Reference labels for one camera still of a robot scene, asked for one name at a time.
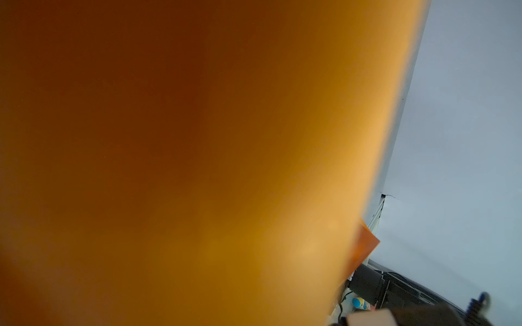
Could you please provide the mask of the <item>orange wrapping paper sheet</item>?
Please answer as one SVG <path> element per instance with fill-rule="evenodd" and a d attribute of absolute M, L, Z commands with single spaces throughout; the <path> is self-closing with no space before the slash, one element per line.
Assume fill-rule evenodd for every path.
<path fill-rule="evenodd" d="M 1 324 L 324 325 L 427 1 L 2 1 Z"/>

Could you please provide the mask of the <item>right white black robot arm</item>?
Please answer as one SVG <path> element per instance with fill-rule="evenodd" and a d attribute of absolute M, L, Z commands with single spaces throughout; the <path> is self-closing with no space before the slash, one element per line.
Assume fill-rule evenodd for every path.
<path fill-rule="evenodd" d="M 361 265 L 338 293 L 329 325 L 491 325 L 483 292 L 462 310 L 393 271 Z"/>

